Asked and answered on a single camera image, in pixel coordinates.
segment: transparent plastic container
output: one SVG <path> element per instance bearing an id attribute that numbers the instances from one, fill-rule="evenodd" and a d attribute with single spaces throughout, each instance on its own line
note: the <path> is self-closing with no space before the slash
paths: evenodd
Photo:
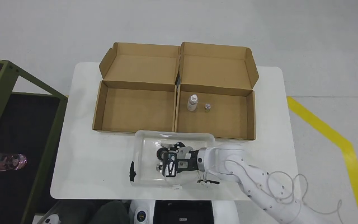
<path id="1" fill-rule="evenodd" d="M 134 171 L 136 176 L 131 181 L 132 186 L 157 186 L 180 189 L 184 185 L 196 183 L 202 176 L 199 171 L 183 171 L 175 178 L 165 178 L 157 171 L 157 165 L 161 162 L 157 158 L 157 151 L 162 143 L 175 144 L 182 142 L 185 146 L 191 146 L 194 150 L 203 147 L 212 147 L 215 138 L 212 134 L 191 134 L 174 132 L 152 132 L 139 130 L 134 137 Z"/>

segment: open cardboard box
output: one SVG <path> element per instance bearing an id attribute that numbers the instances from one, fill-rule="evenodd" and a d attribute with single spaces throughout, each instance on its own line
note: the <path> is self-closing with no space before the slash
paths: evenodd
<path id="1" fill-rule="evenodd" d="M 256 138 L 255 93 L 258 72 L 250 48 L 183 43 L 175 132 L 211 133 L 215 137 Z M 196 110 L 187 101 L 197 94 Z M 205 112 L 205 104 L 211 104 Z"/>
<path id="2" fill-rule="evenodd" d="M 115 43 L 100 71 L 103 80 L 93 130 L 256 138 L 252 88 L 258 72 L 249 48 Z M 187 101 L 193 94 L 198 95 L 199 104 L 188 111 Z M 211 104 L 209 112 L 205 104 Z"/>
<path id="3" fill-rule="evenodd" d="M 173 132 L 179 46 L 115 43 L 100 63 L 93 130 Z"/>

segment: box flap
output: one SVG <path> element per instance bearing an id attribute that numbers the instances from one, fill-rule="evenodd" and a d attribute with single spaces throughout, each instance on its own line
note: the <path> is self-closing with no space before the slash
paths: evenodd
<path id="1" fill-rule="evenodd" d="M 182 43 L 182 84 L 251 90 L 258 72 L 250 48 L 213 44 Z"/>
<path id="2" fill-rule="evenodd" d="M 179 46 L 115 43 L 100 64 L 104 80 L 174 84 Z"/>

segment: white robotic arm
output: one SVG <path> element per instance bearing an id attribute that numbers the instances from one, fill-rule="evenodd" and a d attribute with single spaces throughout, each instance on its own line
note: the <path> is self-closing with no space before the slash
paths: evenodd
<path id="1" fill-rule="evenodd" d="M 222 180 L 237 182 L 245 195 L 279 223 L 331 223 L 294 198 L 293 192 L 287 191 L 269 173 L 248 165 L 244 154 L 239 144 L 202 148 L 197 155 L 197 166 L 200 171 Z"/>

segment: yellow floor line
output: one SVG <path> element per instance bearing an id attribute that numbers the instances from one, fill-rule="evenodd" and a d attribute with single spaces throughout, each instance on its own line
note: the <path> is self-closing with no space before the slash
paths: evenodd
<path id="1" fill-rule="evenodd" d="M 341 136 L 341 134 L 336 132 L 333 128 L 328 126 L 328 124 L 326 124 L 324 121 L 320 120 L 312 112 L 307 110 L 304 106 L 299 104 L 292 97 L 287 97 L 287 102 L 290 110 L 292 110 L 295 114 L 305 120 L 314 129 L 319 131 L 322 135 L 324 135 L 342 150 L 348 176 L 351 181 L 354 197 L 358 206 L 358 162 L 353 149 L 353 144 Z"/>

